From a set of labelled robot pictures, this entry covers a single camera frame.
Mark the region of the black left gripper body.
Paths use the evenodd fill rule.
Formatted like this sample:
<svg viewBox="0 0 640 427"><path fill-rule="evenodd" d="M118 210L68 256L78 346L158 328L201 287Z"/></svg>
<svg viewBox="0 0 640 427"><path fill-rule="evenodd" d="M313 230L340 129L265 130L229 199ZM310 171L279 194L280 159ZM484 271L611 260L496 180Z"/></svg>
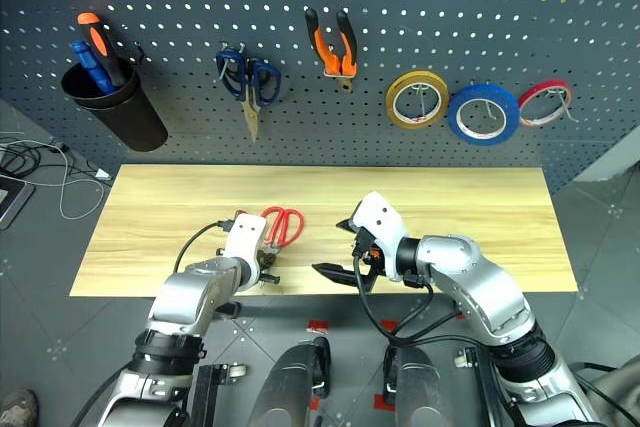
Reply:
<svg viewBox="0 0 640 427"><path fill-rule="evenodd" d="M274 265L277 257L278 249L274 250L268 247L266 250L257 250L256 265L258 276L255 281L252 281L252 275L254 270L252 269L249 261L239 255L227 255L223 248L216 249L216 255L224 258L236 258L240 264L240 287L253 287L257 283L266 282L269 284L277 285L280 283L280 276L269 273L269 269Z"/></svg>

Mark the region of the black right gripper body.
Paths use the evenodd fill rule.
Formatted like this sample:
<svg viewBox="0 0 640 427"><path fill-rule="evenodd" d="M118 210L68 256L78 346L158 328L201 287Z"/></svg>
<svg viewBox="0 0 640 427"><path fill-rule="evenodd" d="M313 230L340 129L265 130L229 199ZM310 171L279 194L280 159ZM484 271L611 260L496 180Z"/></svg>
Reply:
<svg viewBox="0 0 640 427"><path fill-rule="evenodd" d="M385 273L385 257L374 236L364 227L359 228L352 250L356 286L370 293L376 279Z"/></svg>

